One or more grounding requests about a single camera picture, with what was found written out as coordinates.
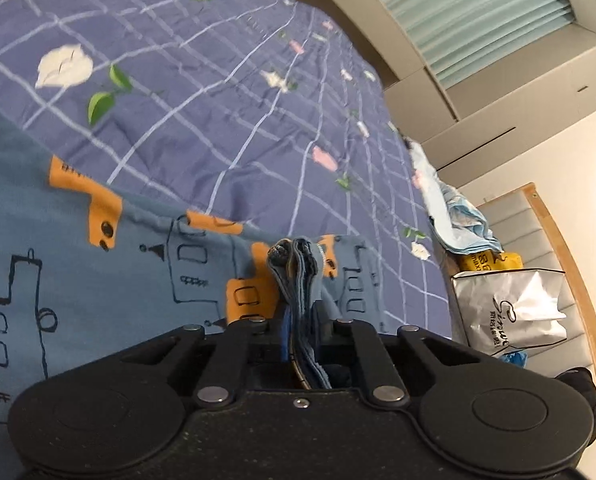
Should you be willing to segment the purple plaid floral bedspread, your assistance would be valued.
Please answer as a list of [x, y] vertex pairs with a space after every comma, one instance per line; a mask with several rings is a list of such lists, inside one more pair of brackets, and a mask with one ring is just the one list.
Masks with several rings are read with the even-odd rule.
[[284, 236], [362, 236], [388, 330], [450, 334], [379, 77], [313, 6], [0, 0], [0, 112], [122, 190]]

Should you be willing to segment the yellow packaged item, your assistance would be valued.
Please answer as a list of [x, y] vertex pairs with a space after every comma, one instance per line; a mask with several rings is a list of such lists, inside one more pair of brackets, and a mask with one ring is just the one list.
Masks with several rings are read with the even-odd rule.
[[468, 255], [456, 257], [458, 267], [461, 271], [490, 272], [517, 270], [524, 267], [522, 257], [514, 252], [473, 252]]

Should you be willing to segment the teal pleated curtain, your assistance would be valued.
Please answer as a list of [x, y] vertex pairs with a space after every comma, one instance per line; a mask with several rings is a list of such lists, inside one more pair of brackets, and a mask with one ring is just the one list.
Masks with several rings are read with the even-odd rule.
[[575, 21], [569, 0], [380, 0], [444, 88]]

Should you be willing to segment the blue patterned children's pants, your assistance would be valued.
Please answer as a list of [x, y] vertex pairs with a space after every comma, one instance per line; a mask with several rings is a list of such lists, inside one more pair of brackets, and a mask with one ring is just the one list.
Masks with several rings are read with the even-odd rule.
[[[43, 379], [181, 325], [219, 334], [241, 315], [281, 316], [267, 266], [281, 236], [110, 190], [51, 154], [0, 114], [0, 479], [22, 465], [7, 434], [12, 404]], [[361, 237], [307, 242], [321, 277], [310, 285], [329, 316], [378, 328], [378, 264]], [[184, 460], [164, 479], [387, 478], [397, 444], [341, 402], [282, 419], [262, 408], [243, 429], [220, 422], [207, 448], [183, 431]]]

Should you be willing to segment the light blue white cloth pile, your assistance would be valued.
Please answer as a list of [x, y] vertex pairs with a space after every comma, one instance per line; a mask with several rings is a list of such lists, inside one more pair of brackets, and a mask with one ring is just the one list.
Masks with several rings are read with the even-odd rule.
[[423, 196], [435, 236], [443, 247], [456, 255], [503, 252], [486, 217], [457, 188], [440, 180], [423, 147], [410, 138], [404, 143], [412, 159], [412, 182]]

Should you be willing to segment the white printed plastic bag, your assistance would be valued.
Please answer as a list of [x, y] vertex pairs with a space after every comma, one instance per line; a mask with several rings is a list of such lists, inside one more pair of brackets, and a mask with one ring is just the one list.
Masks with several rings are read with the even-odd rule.
[[567, 339], [558, 309], [565, 273], [548, 269], [462, 272], [452, 284], [469, 346], [500, 356]]

